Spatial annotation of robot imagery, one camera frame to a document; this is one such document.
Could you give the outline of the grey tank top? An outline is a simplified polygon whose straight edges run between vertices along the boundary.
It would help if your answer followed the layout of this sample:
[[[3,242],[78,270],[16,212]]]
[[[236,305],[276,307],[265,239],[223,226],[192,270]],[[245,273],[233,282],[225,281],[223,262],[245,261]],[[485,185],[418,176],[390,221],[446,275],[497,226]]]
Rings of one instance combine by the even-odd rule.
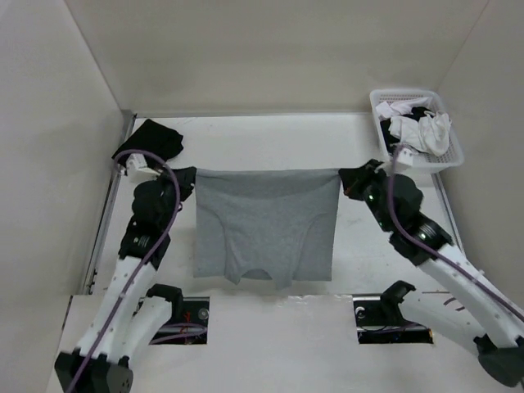
[[[329,282],[337,169],[196,172],[196,278]]]

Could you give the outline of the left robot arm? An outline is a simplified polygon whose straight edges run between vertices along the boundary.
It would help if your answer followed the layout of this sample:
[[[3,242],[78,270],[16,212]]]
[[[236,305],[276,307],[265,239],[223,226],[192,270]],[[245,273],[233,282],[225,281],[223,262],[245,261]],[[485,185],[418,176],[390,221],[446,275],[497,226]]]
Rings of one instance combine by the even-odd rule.
[[[196,180],[194,167],[168,169],[133,191],[132,215],[115,271],[96,316],[54,369],[64,392],[128,392],[138,355],[165,326],[183,319],[183,295],[154,278],[169,248],[169,230]]]

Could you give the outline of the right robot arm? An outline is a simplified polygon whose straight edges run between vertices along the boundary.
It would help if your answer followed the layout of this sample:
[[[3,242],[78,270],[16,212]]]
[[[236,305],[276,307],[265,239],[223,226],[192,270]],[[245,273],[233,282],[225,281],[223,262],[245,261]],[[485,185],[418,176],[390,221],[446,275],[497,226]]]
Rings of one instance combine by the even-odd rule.
[[[370,160],[338,174],[344,195],[362,201],[394,250],[449,293],[429,300],[405,281],[391,284],[378,302],[382,318],[396,326],[413,322],[473,354],[507,387],[523,381],[523,311],[468,261],[452,237],[421,211],[422,191],[404,175]]]

